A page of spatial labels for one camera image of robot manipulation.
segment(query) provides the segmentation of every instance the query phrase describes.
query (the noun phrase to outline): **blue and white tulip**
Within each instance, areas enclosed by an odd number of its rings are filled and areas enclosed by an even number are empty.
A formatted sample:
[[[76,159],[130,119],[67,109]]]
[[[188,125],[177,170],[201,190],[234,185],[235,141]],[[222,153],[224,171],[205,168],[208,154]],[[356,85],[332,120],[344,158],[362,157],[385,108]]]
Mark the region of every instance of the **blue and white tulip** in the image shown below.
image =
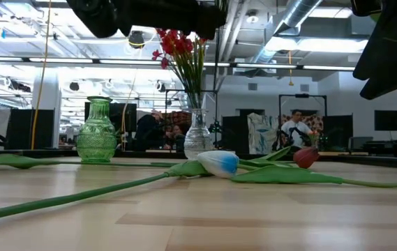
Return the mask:
[[[228,151],[207,151],[197,156],[198,162],[211,174],[231,178],[237,172],[239,157]]]

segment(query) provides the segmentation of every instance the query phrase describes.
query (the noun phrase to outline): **pillar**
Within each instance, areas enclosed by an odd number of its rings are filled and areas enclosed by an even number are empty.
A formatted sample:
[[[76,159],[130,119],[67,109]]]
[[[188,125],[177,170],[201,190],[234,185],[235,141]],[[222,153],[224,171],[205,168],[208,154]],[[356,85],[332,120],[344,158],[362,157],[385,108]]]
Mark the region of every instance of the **pillar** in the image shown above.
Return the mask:
[[[33,81],[32,91],[32,107],[37,106],[38,92],[40,89],[42,77],[42,68],[38,68]],[[43,78],[43,89],[40,96],[40,104],[38,109],[52,109],[54,110],[54,125],[52,133],[52,147],[59,146],[59,128],[61,115],[61,87],[59,85],[59,77],[57,75],[57,68],[46,68],[45,76]]]

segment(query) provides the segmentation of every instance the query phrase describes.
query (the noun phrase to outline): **wooden tabletop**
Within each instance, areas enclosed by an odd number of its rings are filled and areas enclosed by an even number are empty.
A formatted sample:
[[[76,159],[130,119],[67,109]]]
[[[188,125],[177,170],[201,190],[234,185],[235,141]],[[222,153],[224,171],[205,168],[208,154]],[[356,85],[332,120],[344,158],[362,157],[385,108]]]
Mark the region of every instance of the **wooden tabletop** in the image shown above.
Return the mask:
[[[312,169],[364,181],[397,181],[397,169],[386,167],[317,162]],[[0,207],[163,171],[88,165],[0,167]],[[0,219],[0,250],[397,250],[397,189],[165,178],[76,204]]]

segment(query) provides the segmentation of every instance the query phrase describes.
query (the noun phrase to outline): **green glass vase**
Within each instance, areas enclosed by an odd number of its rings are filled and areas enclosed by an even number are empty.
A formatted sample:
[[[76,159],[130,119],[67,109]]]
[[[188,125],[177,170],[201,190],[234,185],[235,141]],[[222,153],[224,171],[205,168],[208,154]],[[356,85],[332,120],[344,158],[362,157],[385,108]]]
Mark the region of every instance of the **green glass vase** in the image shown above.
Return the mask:
[[[111,98],[92,96],[89,116],[77,139],[82,162],[109,162],[116,148],[114,126],[109,118]]]

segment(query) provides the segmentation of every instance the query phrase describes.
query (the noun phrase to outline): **glass vase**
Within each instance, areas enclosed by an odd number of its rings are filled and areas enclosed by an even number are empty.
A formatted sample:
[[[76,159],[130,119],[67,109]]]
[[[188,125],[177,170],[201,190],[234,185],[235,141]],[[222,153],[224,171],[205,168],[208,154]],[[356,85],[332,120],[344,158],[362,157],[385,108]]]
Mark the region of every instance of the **glass vase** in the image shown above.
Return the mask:
[[[191,112],[192,125],[184,140],[184,154],[188,160],[196,160],[199,153],[211,151],[214,146],[211,133],[206,127],[206,110],[193,109]]]
[[[111,98],[92,96],[89,116],[77,139],[77,152],[82,162],[109,162],[116,148],[114,126],[110,121]]]

